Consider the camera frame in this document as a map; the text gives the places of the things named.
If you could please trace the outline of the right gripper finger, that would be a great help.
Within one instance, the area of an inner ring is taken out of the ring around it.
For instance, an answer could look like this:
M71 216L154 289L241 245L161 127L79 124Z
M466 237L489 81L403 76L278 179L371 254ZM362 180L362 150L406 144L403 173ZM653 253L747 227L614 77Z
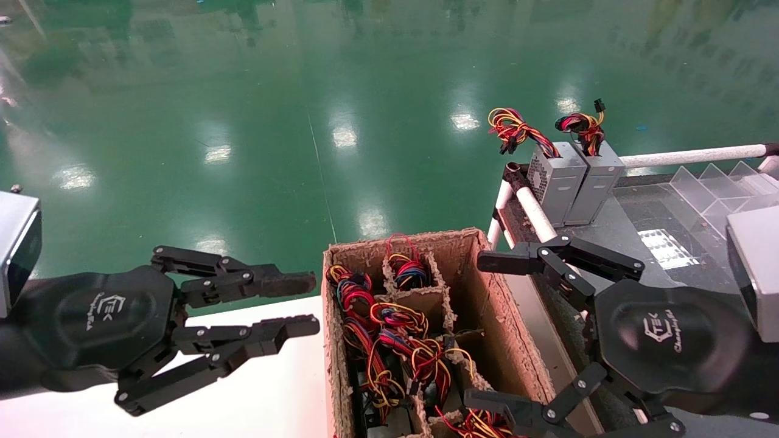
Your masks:
M510 252L481 251L477 267L485 273L542 275L577 311L592 310L596 289L575 269L613 283L638 281L645 270L645 264L635 258L566 235L547 242L519 242Z
M501 416L512 434L525 437L581 437L567 417L590 394L609 380L610 374L599 363L590 363L547 405L525 397L476 389L464 392L464 404L471 409L490 411ZM682 437L685 426L662 406L646 413L648 421L637 426L602 433L602 437Z

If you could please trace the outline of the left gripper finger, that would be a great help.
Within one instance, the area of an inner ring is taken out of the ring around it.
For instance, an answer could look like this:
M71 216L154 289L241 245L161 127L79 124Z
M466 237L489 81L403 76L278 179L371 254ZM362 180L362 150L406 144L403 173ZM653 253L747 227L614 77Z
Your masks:
M274 264L248 265L231 256L171 246L156 247L151 263L164 274L191 277L181 283L179 291L192 308L250 297L300 296L317 284L311 271L283 273Z
M133 383L120 384L115 404L138 417L233 374L253 358L277 355L290 338L320 332L319 319L299 315L251 326L182 327L172 332L173 351L197 359Z

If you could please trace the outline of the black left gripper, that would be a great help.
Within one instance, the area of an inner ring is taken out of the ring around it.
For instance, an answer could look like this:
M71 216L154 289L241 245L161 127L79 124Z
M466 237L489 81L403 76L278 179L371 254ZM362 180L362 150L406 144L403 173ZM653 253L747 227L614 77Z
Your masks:
M30 281L18 301L18 391L75 392L151 377L187 313L151 266Z

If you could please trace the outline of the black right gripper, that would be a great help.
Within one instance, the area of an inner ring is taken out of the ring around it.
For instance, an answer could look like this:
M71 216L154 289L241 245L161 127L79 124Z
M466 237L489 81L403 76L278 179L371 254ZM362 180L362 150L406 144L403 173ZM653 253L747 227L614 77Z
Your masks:
M598 359L639 401L777 421L777 343L737 294L621 280L593 298Z

